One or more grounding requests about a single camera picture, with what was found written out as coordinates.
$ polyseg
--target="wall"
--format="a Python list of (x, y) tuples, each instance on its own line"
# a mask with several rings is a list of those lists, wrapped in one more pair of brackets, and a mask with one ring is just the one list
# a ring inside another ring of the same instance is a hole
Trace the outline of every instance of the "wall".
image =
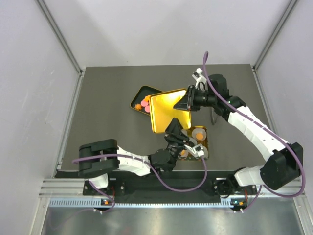
[(304, 147), (306, 193), (313, 208), (312, 9), (313, 1), (299, 1), (259, 75), (279, 134)]
[(80, 66), (254, 64), (288, 0), (46, 0)]
[(0, 233), (27, 234), (77, 72), (34, 0), (0, 1)]

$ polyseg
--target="metal beam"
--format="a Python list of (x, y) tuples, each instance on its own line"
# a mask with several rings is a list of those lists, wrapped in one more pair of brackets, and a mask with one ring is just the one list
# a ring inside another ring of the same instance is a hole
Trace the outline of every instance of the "metal beam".
[(56, 24), (52, 14), (50, 13), (46, 3), (44, 0), (35, 0), (38, 4), (39, 8), (41, 9), (42, 13), (44, 14), (46, 20), (48, 21), (49, 25), (52, 28), (52, 31), (54, 32), (55, 36), (57, 37), (58, 41), (60, 42), (62, 48), (64, 49), (65, 53), (67, 54), (69, 60), (73, 64), (74, 68), (78, 73), (82, 73), (82, 69), (80, 68), (77, 60), (75, 59), (72, 51), (70, 50), (62, 32), (60, 31), (58, 25)]
[(298, 0), (291, 0), (287, 6), (287, 8), (285, 9), (282, 17), (280, 18), (277, 26), (275, 27), (274, 31), (272, 32), (269, 40), (267, 41), (267, 43), (265, 44), (261, 54), (259, 55), (258, 59), (256, 60), (255, 65), (253, 66), (253, 68), (255, 70), (258, 70), (258, 68), (260, 67), (261, 63), (263, 62), (265, 56), (267, 55), (269, 49), (271, 48), (271, 46), (273, 45), (275, 39), (277, 38), (278, 34), (280, 33), (282, 27), (284, 26), (284, 24), (286, 23), (289, 15), (291, 14), (292, 10), (294, 9), (294, 7), (296, 6), (296, 4), (298, 3)]

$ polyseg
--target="orange object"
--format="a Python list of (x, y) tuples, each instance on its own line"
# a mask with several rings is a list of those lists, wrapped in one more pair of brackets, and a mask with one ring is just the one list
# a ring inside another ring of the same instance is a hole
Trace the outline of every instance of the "orange object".
[(149, 102), (150, 96), (151, 95), (147, 95), (143, 100)]
[(140, 110), (140, 109), (142, 109), (141, 104), (135, 104), (135, 109), (136, 109), (136, 110)]
[(204, 137), (204, 135), (202, 133), (197, 133), (196, 134), (196, 139), (199, 140), (199, 141), (203, 140), (203, 137)]

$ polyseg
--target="pink object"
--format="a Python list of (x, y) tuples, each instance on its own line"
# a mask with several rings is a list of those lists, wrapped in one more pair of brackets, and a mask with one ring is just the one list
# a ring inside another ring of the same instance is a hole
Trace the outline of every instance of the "pink object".
[(147, 113), (150, 112), (150, 105), (148, 105), (148, 106), (145, 107), (145, 111), (146, 111)]
[(140, 104), (142, 107), (146, 107), (149, 103), (147, 101), (143, 100)]

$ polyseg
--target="gray floor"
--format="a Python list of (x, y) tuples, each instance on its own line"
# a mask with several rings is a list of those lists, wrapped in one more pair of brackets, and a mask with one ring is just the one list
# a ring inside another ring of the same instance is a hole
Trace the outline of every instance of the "gray floor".
[[(49, 208), (58, 227), (82, 208)], [(116, 208), (85, 211), (58, 230), (46, 222), (42, 235), (303, 235), (293, 199), (259, 198), (245, 213), (218, 208)]]
[[(105, 139), (116, 139), (130, 152), (140, 155), (166, 147), (163, 134), (153, 134), (150, 118), (130, 108), (139, 88), (149, 85), (162, 91), (187, 88), (194, 84), (191, 74), (198, 66), (134, 66), (87, 68), (71, 125), (62, 170), (75, 170), (71, 161), (79, 146)], [(209, 74), (226, 77), (230, 93), (245, 101), (266, 125), (262, 105), (250, 65), (208, 65)], [(210, 170), (232, 170), (264, 164), (257, 149), (223, 119), (210, 123), (209, 108), (192, 113), (192, 125), (208, 129)], [(179, 161), (176, 169), (203, 169), (201, 162)]]

